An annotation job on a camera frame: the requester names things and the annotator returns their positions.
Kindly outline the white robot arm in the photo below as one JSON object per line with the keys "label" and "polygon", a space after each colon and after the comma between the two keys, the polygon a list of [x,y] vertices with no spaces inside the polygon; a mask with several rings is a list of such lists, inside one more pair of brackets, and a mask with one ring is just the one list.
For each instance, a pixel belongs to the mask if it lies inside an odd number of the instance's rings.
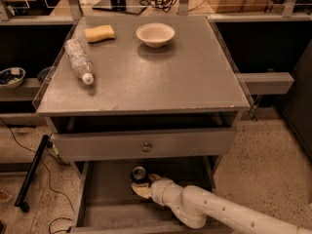
{"label": "white robot arm", "polygon": [[312,234],[311,230],[227,201],[201,187],[182,187],[159,175],[133,175],[132,189],[142,198],[169,207],[193,229],[202,228],[210,216],[241,234]]}

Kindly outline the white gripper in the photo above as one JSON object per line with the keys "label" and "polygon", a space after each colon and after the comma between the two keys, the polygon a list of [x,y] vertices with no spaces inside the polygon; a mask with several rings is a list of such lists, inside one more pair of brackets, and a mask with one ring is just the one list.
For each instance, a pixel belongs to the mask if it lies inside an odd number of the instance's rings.
{"label": "white gripper", "polygon": [[152,200],[161,205],[170,207],[174,202],[174,182],[167,178],[162,178],[156,174],[149,174],[148,180],[151,184],[149,187],[148,183],[137,184],[132,183],[132,189],[139,197]]}

